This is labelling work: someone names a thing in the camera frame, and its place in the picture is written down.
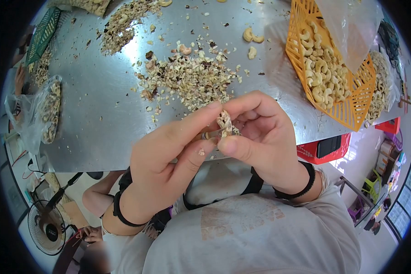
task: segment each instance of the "black wristband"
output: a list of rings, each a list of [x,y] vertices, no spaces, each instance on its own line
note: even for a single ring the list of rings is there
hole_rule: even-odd
[[[299,161],[299,162],[301,162],[301,164],[304,165],[304,167],[306,167],[306,169],[308,170],[308,173],[309,173],[309,182],[308,182],[308,184],[306,185],[306,187],[303,190],[301,190],[297,194],[286,194],[286,193],[278,191],[277,189],[274,189],[274,187],[273,187],[277,198],[286,199],[286,200],[295,199],[297,197],[300,197],[300,196],[304,195],[305,193],[307,193],[309,191],[309,189],[312,188],[312,186],[314,184],[314,181],[315,181],[315,168],[311,163],[306,163],[306,162],[302,162],[302,161]]]
[[[121,195],[122,195],[123,191],[119,191],[115,196],[114,196],[114,210],[113,210],[113,216],[116,216],[119,218],[119,220],[121,220],[122,223],[126,224],[127,226],[130,227],[141,227],[144,226],[146,223],[144,224],[133,224],[132,222],[129,222],[127,219],[125,219],[125,217],[123,217],[122,212],[121,212],[121,208],[120,208],[120,201],[121,201]]]

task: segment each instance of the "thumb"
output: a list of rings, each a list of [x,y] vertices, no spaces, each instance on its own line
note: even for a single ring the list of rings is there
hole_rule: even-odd
[[[269,154],[273,153],[268,145],[254,142],[239,135],[222,138],[218,143],[218,149],[224,155],[241,160],[253,167],[268,161]]]

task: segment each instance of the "fan guard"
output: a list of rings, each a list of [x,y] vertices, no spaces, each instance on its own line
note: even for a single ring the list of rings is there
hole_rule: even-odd
[[[48,202],[38,200],[31,206],[27,225],[37,248],[47,255],[54,256],[64,248],[66,232],[63,217],[56,207],[48,213],[47,221],[41,220],[40,211],[44,210]]]

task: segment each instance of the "green plastic basket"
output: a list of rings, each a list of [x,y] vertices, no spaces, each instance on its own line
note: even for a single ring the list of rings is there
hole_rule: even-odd
[[[44,14],[41,22],[37,25],[37,30],[32,36],[29,50],[27,51],[26,64],[29,65],[38,61],[50,39],[55,33],[56,26],[60,19],[61,10],[56,7],[49,8]]]

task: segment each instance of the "plastic bag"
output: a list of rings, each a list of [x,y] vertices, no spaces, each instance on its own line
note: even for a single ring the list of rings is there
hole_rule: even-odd
[[[397,72],[391,66],[390,59],[384,48],[380,48],[380,52],[371,51],[370,56],[373,60],[373,66],[377,74],[383,74],[387,94],[385,96],[384,111],[390,111],[395,102],[400,101],[400,90],[396,85]],[[376,65],[383,66],[385,69],[376,70]]]
[[[20,135],[24,148],[38,154],[40,141],[49,144],[55,138],[61,103],[61,76],[48,79],[35,95],[8,95],[5,109],[14,129]],[[14,117],[13,107],[18,104],[21,112]]]
[[[85,9],[98,16],[103,16],[110,1],[111,0],[51,0],[49,6],[73,6]]]
[[[377,0],[316,0],[345,65],[355,73],[384,18]]]

